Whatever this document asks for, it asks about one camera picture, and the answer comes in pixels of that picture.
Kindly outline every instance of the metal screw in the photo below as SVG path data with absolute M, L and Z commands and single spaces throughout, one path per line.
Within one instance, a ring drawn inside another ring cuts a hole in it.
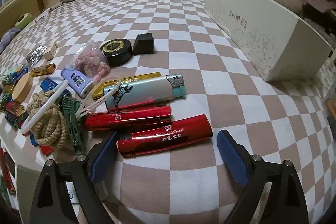
M 259 155 L 253 155 L 253 156 L 252 156 L 252 159 L 253 159 L 254 161 L 261 161 L 261 157 L 260 157 Z
M 45 165 L 46 166 L 50 166 L 50 165 L 52 165 L 54 163 L 54 160 L 47 160 L 46 162 L 45 162 Z
M 86 156 L 84 154 L 81 154 L 77 157 L 78 161 L 85 161 L 86 160 Z
M 290 160 L 285 160 L 285 165 L 290 167 L 293 165 L 293 163 Z

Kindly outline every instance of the green clothespin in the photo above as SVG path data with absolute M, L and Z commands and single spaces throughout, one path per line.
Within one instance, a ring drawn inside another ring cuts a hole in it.
M 62 101 L 63 115 L 68 127 L 68 134 L 76 154 L 84 153 L 83 145 L 83 120 L 77 121 L 76 111 L 81 102 L 73 102 L 70 97 L 64 97 Z

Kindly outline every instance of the white box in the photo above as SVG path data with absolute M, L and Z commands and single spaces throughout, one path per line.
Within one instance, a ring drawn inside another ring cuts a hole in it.
M 57 48 L 58 48 L 57 43 L 55 41 L 52 41 L 43 53 L 44 58 L 47 61 L 53 59 Z
M 264 81 L 314 77 L 332 50 L 305 21 L 273 0 L 205 0 L 204 11 Z

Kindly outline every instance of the mattress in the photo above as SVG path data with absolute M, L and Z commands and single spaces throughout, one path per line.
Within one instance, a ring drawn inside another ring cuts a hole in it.
M 116 38 L 132 43 L 151 32 L 153 55 L 133 56 L 113 68 L 120 77 L 161 72 L 181 73 L 186 98 L 170 103 L 175 120 L 205 114 L 213 129 L 211 141 L 164 153 L 123 159 L 109 169 L 104 201 L 118 223 L 223 223 L 243 188 L 233 182 L 216 145 L 225 128 L 251 154 L 281 163 L 290 159 L 298 171 L 309 212 L 316 223 L 336 194 L 335 145 L 321 103 L 333 81 L 327 66 L 315 80 L 265 83 L 242 51 L 205 13 L 204 0 L 76 0 L 42 17 L 0 56 L 4 74 L 29 51 L 54 39 L 58 50 L 50 77 L 61 81 L 61 70 L 88 41 L 98 46 Z M 32 93 L 43 76 L 34 78 Z M 100 105 L 96 112 L 106 111 Z M 0 113 L 1 134 L 12 138 L 27 158 L 43 165 L 46 158 L 29 138 L 14 132 Z M 103 135 L 89 135 L 88 149 Z M 61 149 L 56 161 L 74 155 Z M 252 223 L 260 219 L 267 200 L 265 186 Z M 81 223 L 85 217 L 78 205 Z

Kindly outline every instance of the rope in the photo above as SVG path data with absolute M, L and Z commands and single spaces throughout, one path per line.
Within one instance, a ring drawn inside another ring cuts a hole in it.
M 53 95 L 54 91 L 40 91 L 31 97 L 28 104 L 29 117 L 33 117 L 40 107 Z M 38 122 L 31 128 L 34 138 L 39 145 L 50 145 L 54 150 L 61 148 L 68 139 L 68 129 L 64 116 L 58 105 L 52 104 Z

